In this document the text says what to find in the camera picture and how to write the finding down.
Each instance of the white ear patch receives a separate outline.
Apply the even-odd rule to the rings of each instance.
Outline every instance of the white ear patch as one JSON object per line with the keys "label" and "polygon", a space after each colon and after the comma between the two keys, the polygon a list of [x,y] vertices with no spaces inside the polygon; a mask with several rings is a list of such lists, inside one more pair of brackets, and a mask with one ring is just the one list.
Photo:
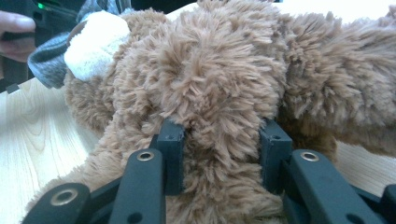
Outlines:
{"label": "white ear patch", "polygon": [[105,11],[88,16],[80,34],[70,40],[64,62],[80,80],[104,76],[119,45],[128,39],[130,30],[122,18]]}

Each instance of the teddy bear body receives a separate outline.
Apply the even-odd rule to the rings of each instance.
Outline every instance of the teddy bear body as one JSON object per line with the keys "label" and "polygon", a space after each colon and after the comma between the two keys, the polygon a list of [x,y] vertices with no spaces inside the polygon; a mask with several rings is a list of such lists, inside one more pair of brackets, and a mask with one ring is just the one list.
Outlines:
{"label": "teddy bear body", "polygon": [[282,216],[261,184],[263,118],[295,148],[335,161],[335,140],[396,156],[396,29],[391,14],[342,25],[332,14],[283,15],[260,1],[202,1],[168,21],[152,10],[121,16],[131,34],[104,76],[66,76],[76,120],[102,136],[85,164],[44,189],[121,176],[164,119],[186,130],[184,192],[168,223],[253,223]]}

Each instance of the finger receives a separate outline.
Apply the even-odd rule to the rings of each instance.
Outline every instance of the finger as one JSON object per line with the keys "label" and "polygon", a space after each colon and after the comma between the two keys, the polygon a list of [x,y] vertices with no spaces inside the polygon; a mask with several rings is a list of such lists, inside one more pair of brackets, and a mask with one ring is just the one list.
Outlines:
{"label": "finger", "polygon": [[25,53],[14,53],[14,54],[5,54],[5,53],[0,53],[1,56],[12,59],[14,61],[20,62],[20,63],[26,63],[27,58],[29,57],[30,53],[25,52]]}
{"label": "finger", "polygon": [[4,54],[32,52],[33,50],[35,50],[35,40],[31,37],[0,41],[0,52]]}
{"label": "finger", "polygon": [[31,18],[16,13],[0,11],[0,35],[4,32],[33,32],[34,29],[35,21]]}

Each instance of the metal screw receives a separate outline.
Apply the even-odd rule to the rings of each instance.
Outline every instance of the metal screw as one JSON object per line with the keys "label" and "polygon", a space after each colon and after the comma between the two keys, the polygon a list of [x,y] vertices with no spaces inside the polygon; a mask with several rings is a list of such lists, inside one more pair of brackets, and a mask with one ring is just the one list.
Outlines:
{"label": "metal screw", "polygon": [[63,189],[52,196],[50,204],[53,206],[62,206],[71,203],[78,196],[76,189]]}
{"label": "metal screw", "polygon": [[301,157],[306,161],[319,161],[319,157],[312,152],[302,152]]}
{"label": "metal screw", "polygon": [[142,152],[139,155],[137,155],[137,159],[140,161],[149,161],[152,158],[154,158],[154,153],[152,152]]}

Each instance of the plush toy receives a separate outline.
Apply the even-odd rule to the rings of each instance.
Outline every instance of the plush toy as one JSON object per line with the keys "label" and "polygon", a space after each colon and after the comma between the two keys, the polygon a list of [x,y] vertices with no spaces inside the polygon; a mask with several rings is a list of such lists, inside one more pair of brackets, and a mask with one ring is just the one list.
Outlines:
{"label": "plush toy", "polygon": [[[342,24],[262,1],[198,5],[174,21],[152,10],[112,16],[117,28],[96,31],[103,17],[92,17],[74,32],[66,102],[101,139],[85,164],[40,194],[66,182],[94,190],[121,176],[164,119],[186,130],[185,189],[167,197],[168,223],[282,221],[281,198],[261,182],[263,118],[276,119],[295,148],[332,161],[336,140],[396,157],[396,7]],[[92,48],[75,60],[80,41]]]}

